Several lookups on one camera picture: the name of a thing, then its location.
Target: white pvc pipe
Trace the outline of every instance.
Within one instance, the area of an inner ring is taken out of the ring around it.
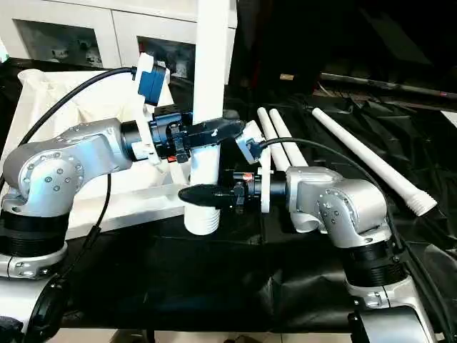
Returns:
[[[222,116],[229,27],[229,0],[199,0],[196,33],[193,124]],[[194,149],[191,186],[215,184],[219,176],[220,146]],[[216,231],[220,211],[187,204],[184,224],[193,234]]]
[[[413,210],[416,216],[421,216],[435,207],[436,200],[434,198],[410,183],[403,175],[398,173],[322,110],[315,108],[312,113],[317,120],[392,187],[405,200],[406,205]]]
[[[273,124],[266,113],[266,110],[263,107],[259,107],[257,110],[258,118],[263,129],[263,135],[267,140],[278,138],[276,131],[274,130]],[[284,152],[283,146],[281,143],[270,145],[271,156],[273,157],[274,165],[276,170],[285,172],[290,166],[291,163],[288,161],[286,153]]]
[[[292,137],[277,109],[270,110],[270,118],[280,137]],[[283,143],[287,157],[293,166],[308,166],[296,143]]]

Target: black cable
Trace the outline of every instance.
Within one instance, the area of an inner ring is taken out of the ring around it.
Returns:
[[[412,248],[407,244],[405,241],[403,241],[403,245],[406,248],[406,251],[409,253],[409,256],[411,257],[411,261],[416,265],[416,268],[419,270],[419,272],[422,274],[422,277],[425,279],[427,282],[428,286],[431,288],[431,291],[433,293],[433,296],[436,298],[436,301],[438,302],[439,307],[441,308],[441,311],[443,312],[444,316],[444,322],[447,322],[446,324],[448,325],[448,330],[450,332],[450,335],[453,337],[453,339],[456,338],[456,332],[453,327],[453,324],[451,322],[451,314],[449,313],[448,307],[446,306],[446,303],[444,302],[444,298],[441,295],[438,287],[436,286],[434,280],[431,278],[431,275],[427,272],[427,269],[424,267],[422,264],[421,260],[417,257],[417,255],[413,252]],[[426,290],[424,289],[424,286],[420,286],[421,291],[425,294]]]
[[[387,200],[386,195],[384,194],[379,183],[362,166],[360,166],[357,162],[355,162],[351,158],[347,157],[346,155],[342,154],[341,152],[336,151],[326,145],[320,144],[315,141],[309,141],[307,139],[282,137],[282,138],[269,139],[268,141],[263,141],[259,144],[259,147],[261,149],[265,149],[269,145],[280,144],[280,143],[297,143],[297,144],[312,146],[315,148],[326,150],[328,152],[331,152],[332,154],[335,154],[336,156],[347,161],[351,166],[353,166],[357,170],[359,170],[372,184],[374,184],[379,189],[379,191],[384,196],[384,199]],[[388,207],[387,207],[387,219],[388,219],[388,223],[391,228],[393,239],[394,239],[394,242],[396,243],[397,249],[401,252],[404,247],[406,249],[406,251],[408,252],[409,256],[411,257],[411,261],[416,265],[416,268],[422,273],[422,277],[421,277],[420,275],[418,275],[418,273],[416,272],[416,269],[411,265],[411,263],[406,262],[406,266],[408,267],[408,270],[410,271],[411,276],[413,277],[414,281],[417,282],[419,288],[421,289],[423,294],[427,297],[428,301],[430,302],[430,304],[432,306],[432,309],[436,313],[440,326],[441,326],[441,329],[443,330],[443,335],[446,338],[446,341],[454,342],[455,336],[454,336],[454,330],[453,330],[453,322],[452,322],[451,316],[449,314],[448,308],[443,300],[443,297],[441,296],[441,293],[438,290],[438,287],[435,285],[430,274],[428,274],[425,267],[422,265],[420,259],[414,254],[414,252],[409,247],[407,242],[399,234],[399,232],[396,228],[396,225],[393,222],[392,213]],[[438,302],[438,304],[435,303],[434,301],[432,301],[432,296],[431,296],[431,294],[429,294],[429,292],[425,286],[423,278],[425,279],[425,282],[428,284],[428,286],[431,288],[431,290],[433,292],[433,296],[436,298],[436,301]]]
[[[80,93],[83,89],[86,89],[92,84],[95,84],[96,82],[105,79],[106,77],[110,77],[112,75],[116,74],[123,74],[123,73],[136,73],[136,67],[123,67],[123,68],[116,68],[116,69],[111,69],[108,71],[105,71],[103,73],[100,73],[94,77],[91,77],[89,80],[83,82],[82,84],[78,85],[74,89],[72,89],[67,95],[65,95],[62,99],[58,100],[50,109],[46,111],[43,116],[38,119],[38,121],[33,125],[30,130],[26,133],[24,138],[19,142],[19,146],[27,143],[30,138],[38,131],[40,127],[43,126],[43,124],[54,114],[56,113],[63,105],[65,105],[71,98],[73,98],[75,95]],[[3,189],[3,186],[5,184],[5,178],[3,176],[3,173],[0,175],[0,192]]]
[[[74,267],[78,264],[78,262],[81,260],[82,256],[94,245],[94,242],[100,235],[101,231],[101,221],[103,220],[106,209],[108,208],[109,204],[109,198],[111,197],[111,174],[106,175],[107,180],[106,180],[106,198],[105,198],[105,203],[103,205],[103,209],[101,209],[99,218],[97,219],[97,222],[95,225],[92,226],[91,230],[86,236],[86,239],[84,240],[82,248],[79,250],[79,253],[76,255],[75,259],[73,262],[68,266],[68,268],[61,273],[62,278],[66,278],[71,271],[74,269]]]

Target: floor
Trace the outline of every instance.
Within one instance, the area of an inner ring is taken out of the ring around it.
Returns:
[[[236,343],[251,343],[250,337],[260,343],[351,343],[348,334],[272,334],[268,332],[171,332],[157,331],[157,343],[224,343],[235,339]],[[50,343],[146,343],[140,332],[114,329],[61,329]]]

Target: black plastic sheet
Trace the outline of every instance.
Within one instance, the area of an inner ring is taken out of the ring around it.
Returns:
[[[1,135],[14,113],[22,69],[65,70],[58,64],[9,60],[0,66]],[[172,79],[175,102],[192,101],[192,84]],[[417,218],[384,184],[402,235],[435,279],[457,318],[457,129],[440,112],[350,99],[315,99],[278,92],[256,96],[227,89],[226,108],[242,119],[277,108],[293,136],[312,139],[353,157],[307,111],[320,106],[439,203]],[[347,178],[362,176],[329,153],[303,149],[310,165]],[[241,153],[222,146],[222,169],[248,168]],[[319,233],[292,234],[287,211],[273,206],[235,215],[224,212],[206,237],[188,233],[182,217],[107,232],[71,275],[72,297],[63,325],[184,331],[347,331],[352,302],[334,248]],[[68,262],[83,239],[69,241]]]

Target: pipe end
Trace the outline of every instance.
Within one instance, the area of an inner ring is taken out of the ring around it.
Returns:
[[[419,191],[419,193],[414,194],[408,199],[408,201],[406,201],[406,205],[416,214],[417,217],[420,217],[434,208],[437,205],[437,202],[426,192]]]
[[[212,234],[219,227],[221,211],[214,207],[187,204],[184,209],[184,225],[197,236]]]

